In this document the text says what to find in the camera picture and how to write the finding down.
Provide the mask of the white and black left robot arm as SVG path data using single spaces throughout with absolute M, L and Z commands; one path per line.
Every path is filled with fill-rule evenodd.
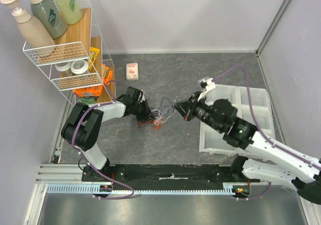
M 130 115 L 136 116 L 139 123 L 155 120 L 142 90 L 131 86 L 109 102 L 93 106 L 76 103 L 61 130 L 62 138 L 92 167 L 98 181 L 106 181 L 110 176 L 110 161 L 97 144 L 101 125 Z

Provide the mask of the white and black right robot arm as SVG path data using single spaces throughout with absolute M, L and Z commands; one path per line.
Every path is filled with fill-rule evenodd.
M 237 117 L 237 108 L 227 99 L 208 105 L 198 91 L 188 100 L 176 103 L 174 108 L 185 121 L 198 118 L 223 134 L 223 140 L 232 147 L 272 161 L 272 164 L 263 164 L 244 156 L 237 157 L 229 170 L 234 181 L 248 178 L 280 184 L 309 202 L 320 204 L 320 159 L 266 136 L 258 126 Z

